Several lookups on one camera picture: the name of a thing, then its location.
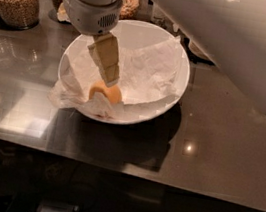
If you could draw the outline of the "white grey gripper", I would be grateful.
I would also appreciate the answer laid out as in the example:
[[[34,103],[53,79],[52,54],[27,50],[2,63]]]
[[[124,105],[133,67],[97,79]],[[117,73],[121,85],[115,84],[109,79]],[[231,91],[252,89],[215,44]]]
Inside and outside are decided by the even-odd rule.
[[[63,0],[63,3],[58,8],[57,19],[71,22],[82,35],[95,36],[88,52],[105,85],[114,86],[120,78],[119,46],[117,38],[109,31],[118,23],[122,0],[105,6],[90,5],[83,0]]]

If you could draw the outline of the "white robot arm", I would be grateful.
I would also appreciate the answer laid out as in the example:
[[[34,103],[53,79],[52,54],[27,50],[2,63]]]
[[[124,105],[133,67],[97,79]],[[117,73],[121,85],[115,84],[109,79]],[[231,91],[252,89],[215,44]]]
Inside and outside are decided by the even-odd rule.
[[[266,116],[266,0],[152,0]],[[119,0],[64,0],[71,23],[103,33]]]

